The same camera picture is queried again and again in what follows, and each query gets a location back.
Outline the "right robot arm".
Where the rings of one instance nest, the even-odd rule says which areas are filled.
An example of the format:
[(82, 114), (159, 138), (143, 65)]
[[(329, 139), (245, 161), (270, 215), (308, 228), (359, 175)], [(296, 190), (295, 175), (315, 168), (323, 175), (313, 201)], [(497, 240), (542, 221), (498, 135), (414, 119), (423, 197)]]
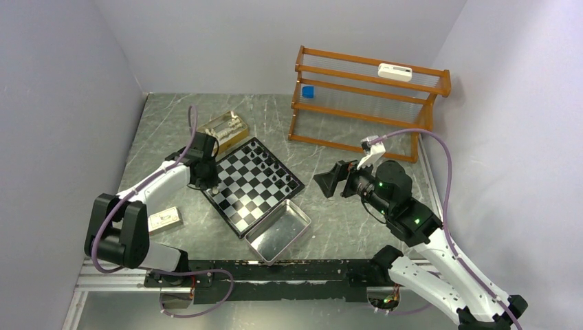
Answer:
[(511, 329), (518, 326), (528, 304), (519, 295), (509, 295), (489, 280), (446, 233), (446, 227), (425, 204), (412, 196), (412, 179), (396, 161), (382, 162), (376, 170), (358, 168), (356, 161), (337, 162), (313, 176), (326, 198), (339, 182), (341, 195), (356, 196), (383, 216), (391, 234), (422, 255), (440, 273), (436, 276), (418, 266), (391, 245), (371, 260), (373, 280), (393, 281), (414, 291), (444, 313), (458, 329)]

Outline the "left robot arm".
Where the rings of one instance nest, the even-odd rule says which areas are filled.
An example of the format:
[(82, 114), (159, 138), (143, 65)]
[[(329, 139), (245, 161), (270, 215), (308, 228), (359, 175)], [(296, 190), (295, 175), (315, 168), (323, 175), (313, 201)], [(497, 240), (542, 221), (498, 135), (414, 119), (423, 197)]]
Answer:
[(188, 255), (175, 247), (153, 243), (149, 216), (167, 197), (188, 185), (200, 190), (219, 183), (216, 153), (217, 138), (196, 132), (189, 143), (170, 154), (162, 164), (138, 184), (115, 195), (103, 193), (93, 203), (85, 254), (102, 273), (100, 261), (116, 269), (146, 268), (162, 273), (174, 286), (190, 277)]

